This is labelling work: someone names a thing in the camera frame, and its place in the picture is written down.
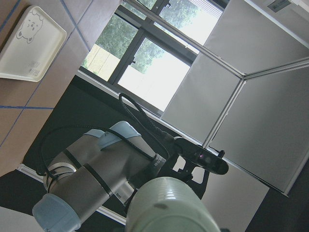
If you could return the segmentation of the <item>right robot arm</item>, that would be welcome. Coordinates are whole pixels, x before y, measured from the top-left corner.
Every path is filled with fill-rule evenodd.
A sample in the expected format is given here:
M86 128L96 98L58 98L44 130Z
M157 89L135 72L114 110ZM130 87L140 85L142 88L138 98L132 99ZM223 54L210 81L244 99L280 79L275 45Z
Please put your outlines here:
M153 151L128 122L89 130L44 162L47 193L33 207L36 221L46 232L74 232L115 196L125 206L126 232L218 231L201 203L209 175L201 183L193 179L209 159L191 152L189 141L175 141L185 160L178 171L177 158Z

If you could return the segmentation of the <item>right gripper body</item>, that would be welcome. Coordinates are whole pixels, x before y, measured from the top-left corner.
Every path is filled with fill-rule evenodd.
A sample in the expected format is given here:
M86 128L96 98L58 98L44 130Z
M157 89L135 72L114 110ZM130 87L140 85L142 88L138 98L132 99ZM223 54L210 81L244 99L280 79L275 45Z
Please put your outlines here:
M138 172L134 176L130 177L130 185L134 189L139 189L142 185L146 182L155 179L157 177L173 177L179 179L186 183L194 193L202 199L205 191L206 186L209 178L209 172L203 170L202 182L197 183L193 180L193 170L197 167L197 165L193 164L192 162L185 160L185 166L180 172L173 170L171 167L177 161L177 157L171 158L165 161L164 158L159 161L158 159L154 160L151 164L149 164L146 168L142 171Z

